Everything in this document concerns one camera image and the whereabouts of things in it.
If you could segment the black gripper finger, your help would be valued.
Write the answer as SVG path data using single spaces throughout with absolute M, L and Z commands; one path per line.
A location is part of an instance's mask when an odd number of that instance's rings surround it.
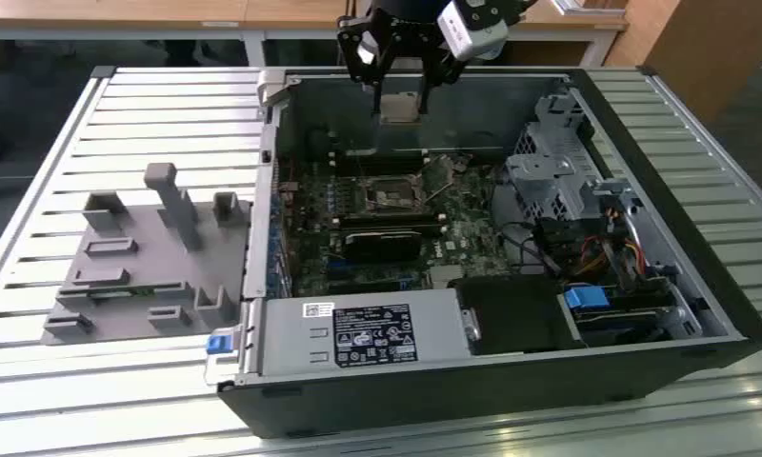
M 369 63 L 365 63 L 360 56 L 366 34 L 377 43 L 377 51 Z M 393 16 L 342 16 L 338 21 L 337 41 L 353 81 L 369 86 L 374 91 L 373 114 L 377 115 L 382 111 L 384 79 L 394 62 Z
M 454 84 L 464 71 L 464 62 L 457 59 L 444 38 L 429 37 L 421 51 L 422 79 L 418 95 L 418 112 L 429 113 L 429 100 L 434 88 Z

